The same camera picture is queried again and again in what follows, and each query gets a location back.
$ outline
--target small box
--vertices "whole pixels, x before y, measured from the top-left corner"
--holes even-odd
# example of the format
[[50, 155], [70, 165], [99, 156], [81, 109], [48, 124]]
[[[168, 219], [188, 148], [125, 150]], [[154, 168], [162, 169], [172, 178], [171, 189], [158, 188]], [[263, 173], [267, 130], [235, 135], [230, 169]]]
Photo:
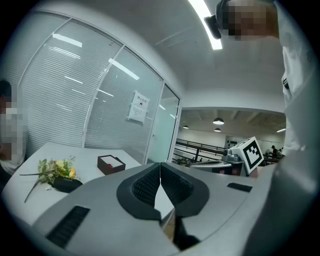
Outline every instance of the small box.
[[126, 164], [110, 154], [98, 156], [97, 167], [104, 175], [114, 174], [126, 169]]
[[256, 137], [245, 139], [230, 149], [244, 161], [248, 175], [264, 160]]

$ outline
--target paper sign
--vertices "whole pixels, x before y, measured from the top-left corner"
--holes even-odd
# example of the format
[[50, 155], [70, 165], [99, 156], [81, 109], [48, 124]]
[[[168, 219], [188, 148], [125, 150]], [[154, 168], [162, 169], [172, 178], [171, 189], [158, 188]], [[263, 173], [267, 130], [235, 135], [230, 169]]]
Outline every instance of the paper sign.
[[147, 111], [135, 105], [131, 105], [128, 119], [144, 123]]
[[135, 91], [132, 104], [141, 108], [141, 109], [148, 110], [149, 101], [150, 101], [149, 98], [147, 98], [147, 97], [143, 96], [141, 93]]
[[150, 99], [135, 91], [128, 119], [144, 123]]

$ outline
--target ceiling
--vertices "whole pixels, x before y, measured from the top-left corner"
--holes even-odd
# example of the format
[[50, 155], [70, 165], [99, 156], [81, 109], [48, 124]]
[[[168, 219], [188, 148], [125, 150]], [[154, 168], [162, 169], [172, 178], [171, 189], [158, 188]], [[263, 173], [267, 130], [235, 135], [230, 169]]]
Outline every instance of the ceiling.
[[263, 129], [271, 133], [286, 128], [286, 117], [283, 113], [223, 109], [182, 110], [180, 127], [188, 125], [190, 129], [211, 132], [217, 127], [213, 125], [213, 121], [217, 117], [222, 118], [224, 120], [223, 126], [229, 126], [229, 128]]
[[[188, 0], [79, 1], [140, 34], [166, 60], [186, 88], [199, 86], [190, 82], [197, 72], [211, 76], [226, 71], [228, 74], [257, 73], [276, 76], [279, 80], [284, 72], [282, 48], [274, 38], [233, 41], [224, 36], [223, 49], [212, 50], [206, 31]], [[217, 2], [205, 0], [212, 14]]]

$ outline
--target desk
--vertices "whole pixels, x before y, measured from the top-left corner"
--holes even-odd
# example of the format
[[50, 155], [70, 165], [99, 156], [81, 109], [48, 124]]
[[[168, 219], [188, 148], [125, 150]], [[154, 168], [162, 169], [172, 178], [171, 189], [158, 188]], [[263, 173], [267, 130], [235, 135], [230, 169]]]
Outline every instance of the desk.
[[[125, 163], [126, 170], [141, 165], [123, 150], [81, 148], [48, 142], [23, 163], [9, 180], [1, 194], [3, 202], [11, 214], [33, 225], [42, 213], [68, 194], [57, 191], [54, 188], [46, 190], [47, 183], [38, 184], [31, 192], [26, 203], [24, 203], [38, 176], [20, 176], [20, 174], [37, 173], [39, 160], [50, 160], [51, 158], [63, 160], [69, 156], [74, 156], [73, 167], [76, 175], [82, 183], [86, 183], [104, 176], [97, 167], [97, 161], [98, 156], [105, 155], [118, 157]], [[167, 214], [173, 208], [168, 203], [169, 199], [162, 187], [158, 190], [155, 200], [155, 208], [161, 211], [161, 215]]]

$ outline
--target yellow flower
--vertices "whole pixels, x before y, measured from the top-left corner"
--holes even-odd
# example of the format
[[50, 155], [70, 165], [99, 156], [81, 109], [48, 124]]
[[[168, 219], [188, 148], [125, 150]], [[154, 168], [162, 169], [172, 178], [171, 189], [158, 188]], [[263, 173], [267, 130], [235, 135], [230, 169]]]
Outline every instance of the yellow flower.
[[71, 168], [70, 172], [69, 172], [69, 178], [70, 179], [74, 179], [76, 176], [76, 169], [75, 168]]
[[57, 166], [59, 166], [60, 168], [63, 168], [63, 167], [64, 167], [64, 162], [61, 161], [61, 160], [56, 161], [55, 164], [56, 164]]

